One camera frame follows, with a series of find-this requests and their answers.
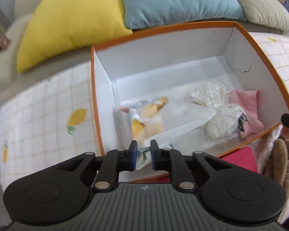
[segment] light blue pillow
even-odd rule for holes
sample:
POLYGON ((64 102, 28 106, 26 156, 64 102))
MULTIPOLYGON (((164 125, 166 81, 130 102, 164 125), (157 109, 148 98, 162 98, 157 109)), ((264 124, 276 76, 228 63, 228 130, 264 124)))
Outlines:
POLYGON ((246 20, 237 0, 123 0, 123 5, 130 29, 212 18, 246 20))

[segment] yellow pillow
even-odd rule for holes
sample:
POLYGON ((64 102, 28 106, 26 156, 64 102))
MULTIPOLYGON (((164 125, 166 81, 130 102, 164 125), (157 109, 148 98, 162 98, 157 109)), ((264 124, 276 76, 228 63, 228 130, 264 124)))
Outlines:
POLYGON ((84 46, 132 34, 122 0, 43 0, 25 30, 17 56, 21 73, 84 46))

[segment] brown plush toy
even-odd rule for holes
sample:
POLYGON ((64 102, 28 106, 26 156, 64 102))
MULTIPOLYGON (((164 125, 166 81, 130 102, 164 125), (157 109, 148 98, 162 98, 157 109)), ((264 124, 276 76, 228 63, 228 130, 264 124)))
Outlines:
POLYGON ((264 175, 273 178, 285 190, 289 197, 289 140, 277 139, 269 161, 265 167, 264 175))

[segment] red item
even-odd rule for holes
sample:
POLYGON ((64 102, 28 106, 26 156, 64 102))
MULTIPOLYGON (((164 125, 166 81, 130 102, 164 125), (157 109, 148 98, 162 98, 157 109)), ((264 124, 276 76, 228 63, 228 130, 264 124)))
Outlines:
POLYGON ((224 156, 221 159, 258 173, 255 156, 253 150, 250 147, 241 148, 231 154, 224 156))

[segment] pink cloth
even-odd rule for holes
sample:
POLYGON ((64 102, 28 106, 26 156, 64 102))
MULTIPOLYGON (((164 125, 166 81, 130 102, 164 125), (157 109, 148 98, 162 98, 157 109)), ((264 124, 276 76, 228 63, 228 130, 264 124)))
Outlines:
POLYGON ((257 114, 257 107, 261 104, 261 93, 259 90, 245 91, 234 89, 230 92, 230 103, 242 106, 249 121, 243 121, 245 132, 240 132, 241 139, 263 130, 264 125, 258 120, 257 114))

